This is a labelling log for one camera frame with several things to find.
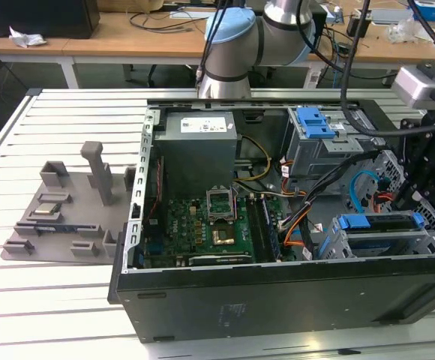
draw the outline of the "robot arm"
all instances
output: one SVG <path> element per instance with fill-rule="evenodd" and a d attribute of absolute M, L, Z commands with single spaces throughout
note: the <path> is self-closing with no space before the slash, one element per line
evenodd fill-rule
<path fill-rule="evenodd" d="M 263 16 L 250 9 L 231 7 L 212 41 L 200 83 L 200 98 L 249 98 L 251 88 L 248 69 L 251 66 L 285 66 L 303 62 L 310 49 L 296 25 L 298 4 L 300 20 L 307 37 L 314 41 L 315 26 L 309 10 L 309 0 L 271 0 Z M 222 10 L 214 16 L 219 19 Z M 212 33 L 213 18 L 206 26 L 206 39 Z"/>

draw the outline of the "white table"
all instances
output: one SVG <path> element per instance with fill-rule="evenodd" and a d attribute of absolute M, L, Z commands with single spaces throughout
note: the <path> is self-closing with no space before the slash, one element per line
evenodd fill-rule
<path fill-rule="evenodd" d="M 332 90 L 254 94 L 338 98 Z M 390 91 L 349 94 L 376 99 L 396 122 L 419 117 Z M 0 133 L 0 253 L 41 183 L 39 169 L 46 160 L 64 161 L 70 171 L 89 171 L 80 148 L 86 140 L 98 140 L 104 144 L 103 160 L 114 173 L 123 173 L 137 162 L 146 99 L 166 96 L 195 94 L 185 89 L 45 90 L 26 97 Z M 413 325 L 143 346 L 122 307 L 107 303 L 110 274 L 109 265 L 0 258 L 0 359 L 329 359 L 341 348 L 362 351 L 353 360 L 435 359 L 435 311 Z"/>

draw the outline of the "black computer case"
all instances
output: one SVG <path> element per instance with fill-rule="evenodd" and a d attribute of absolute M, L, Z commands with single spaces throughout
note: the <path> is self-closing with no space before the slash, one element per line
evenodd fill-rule
<path fill-rule="evenodd" d="M 90 38 L 99 23 L 97 0 L 0 0 L 0 38 L 9 26 L 45 38 Z"/>

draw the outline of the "yellow wire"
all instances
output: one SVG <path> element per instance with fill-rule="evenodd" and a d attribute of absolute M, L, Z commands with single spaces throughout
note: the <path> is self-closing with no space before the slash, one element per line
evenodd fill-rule
<path fill-rule="evenodd" d="M 268 161 L 267 166 L 265 167 L 264 171 L 260 173 L 259 175 L 251 176 L 248 178 L 235 178 L 235 182 L 252 182 L 254 180 L 259 180 L 263 178 L 264 176 L 268 175 L 269 170 L 271 169 L 271 158 L 269 157 L 268 152 L 253 138 L 249 137 L 248 135 L 242 135 L 243 139 L 248 139 L 251 141 L 255 146 L 257 146 L 262 153 L 265 155 L 266 160 Z"/>

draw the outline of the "blue cable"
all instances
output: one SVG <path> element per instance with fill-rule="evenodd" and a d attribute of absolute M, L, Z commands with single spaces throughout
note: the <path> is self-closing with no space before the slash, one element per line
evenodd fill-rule
<path fill-rule="evenodd" d="M 365 212 L 365 210 L 362 208 L 361 202 L 359 201 L 358 196 L 356 195 L 355 186 L 356 186 L 356 181 L 358 180 L 359 176 L 361 176 L 363 174 L 370 176 L 371 178 L 376 180 L 376 182 L 378 182 L 380 180 L 380 177 L 375 172 L 372 172 L 369 170 L 361 170 L 361 171 L 357 172 L 354 175 L 354 177 L 351 179 L 351 182 L 349 183 L 349 197 L 351 198 L 351 201 L 354 204 L 355 209 L 359 213 L 363 213 L 363 212 Z"/>

